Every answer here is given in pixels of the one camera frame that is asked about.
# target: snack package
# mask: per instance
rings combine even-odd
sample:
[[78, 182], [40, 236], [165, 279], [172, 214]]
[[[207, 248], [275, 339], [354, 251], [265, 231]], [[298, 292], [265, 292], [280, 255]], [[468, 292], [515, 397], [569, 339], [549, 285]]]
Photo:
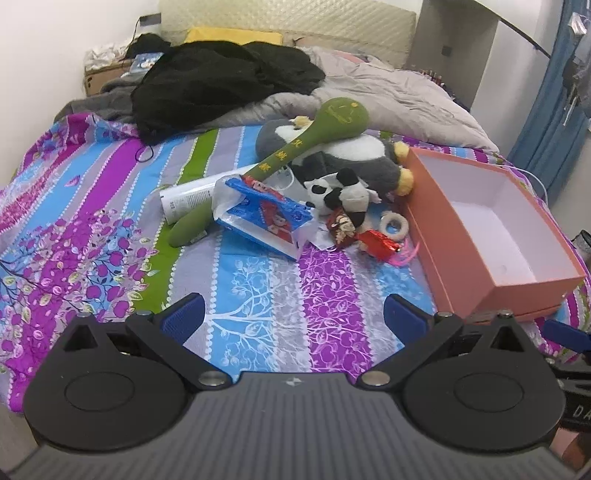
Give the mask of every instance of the snack package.
[[253, 242], [299, 259], [318, 224], [310, 207], [250, 177], [225, 177], [213, 190], [214, 220]]

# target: blue gripper pad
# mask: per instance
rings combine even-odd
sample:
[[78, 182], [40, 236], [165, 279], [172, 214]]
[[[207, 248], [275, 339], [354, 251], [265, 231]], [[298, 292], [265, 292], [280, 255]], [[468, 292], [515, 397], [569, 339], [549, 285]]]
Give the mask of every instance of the blue gripper pad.
[[404, 345], [413, 343], [433, 326], [433, 317], [400, 295], [391, 294], [384, 302], [384, 322]]
[[156, 325], [169, 337], [181, 345], [197, 330], [205, 318], [205, 300], [198, 293], [187, 295], [180, 302], [158, 315]]
[[589, 335], [565, 323], [546, 320], [542, 326], [542, 336], [577, 353], [591, 351]]

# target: brown box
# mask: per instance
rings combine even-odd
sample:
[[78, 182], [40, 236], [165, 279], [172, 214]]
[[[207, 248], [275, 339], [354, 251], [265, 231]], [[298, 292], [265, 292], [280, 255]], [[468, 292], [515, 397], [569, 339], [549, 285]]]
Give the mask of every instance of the brown box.
[[581, 283], [569, 243], [504, 168], [418, 148], [405, 166], [415, 177], [405, 214], [438, 310], [532, 320]]
[[128, 72], [132, 63], [133, 60], [124, 60], [100, 70], [91, 70], [86, 72], [84, 75], [84, 88], [86, 89], [86, 96], [99, 93], [100, 89], [106, 82], [119, 78], [125, 72]]

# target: wall outlet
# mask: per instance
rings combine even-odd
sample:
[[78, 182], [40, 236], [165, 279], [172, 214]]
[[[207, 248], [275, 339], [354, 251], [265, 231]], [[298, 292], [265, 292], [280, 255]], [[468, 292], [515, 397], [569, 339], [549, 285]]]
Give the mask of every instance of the wall outlet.
[[151, 27], [152, 25], [160, 25], [162, 23], [162, 14], [144, 15], [139, 18], [140, 27]]

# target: blue curtain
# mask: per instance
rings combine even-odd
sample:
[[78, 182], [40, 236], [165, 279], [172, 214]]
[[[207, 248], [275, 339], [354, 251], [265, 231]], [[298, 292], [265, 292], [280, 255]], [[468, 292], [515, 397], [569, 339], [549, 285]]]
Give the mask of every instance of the blue curtain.
[[585, 7], [586, 0], [564, 0], [548, 70], [527, 122], [508, 157], [516, 167], [532, 172], [544, 183], [550, 205], [556, 201], [579, 157], [588, 126], [580, 106], [575, 107], [567, 125], [563, 126], [569, 110], [569, 93], [563, 87], [562, 74], [578, 45], [569, 22], [573, 12], [583, 13]]

